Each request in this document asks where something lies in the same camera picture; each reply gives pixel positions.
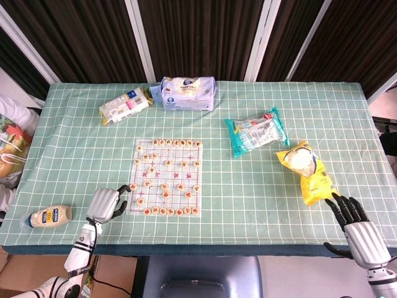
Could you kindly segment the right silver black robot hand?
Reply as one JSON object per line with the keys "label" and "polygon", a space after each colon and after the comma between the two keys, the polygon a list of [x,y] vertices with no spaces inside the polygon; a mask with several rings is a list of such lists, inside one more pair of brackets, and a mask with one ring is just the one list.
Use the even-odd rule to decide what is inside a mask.
{"label": "right silver black robot hand", "polygon": [[324,246],[337,256],[354,260],[361,268],[385,267],[391,255],[380,232],[369,219],[361,203],[353,197],[332,193],[333,199],[325,202],[331,208],[343,231],[349,248],[342,250],[325,242]]}

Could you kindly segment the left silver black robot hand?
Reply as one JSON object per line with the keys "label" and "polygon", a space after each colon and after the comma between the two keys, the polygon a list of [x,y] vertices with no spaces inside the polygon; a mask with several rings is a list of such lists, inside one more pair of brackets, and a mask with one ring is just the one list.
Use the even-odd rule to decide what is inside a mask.
{"label": "left silver black robot hand", "polygon": [[127,201],[123,201],[119,209],[115,208],[124,192],[131,192],[128,185],[122,185],[118,190],[97,189],[87,210],[87,218],[95,224],[106,224],[109,220],[121,216],[127,208]]}

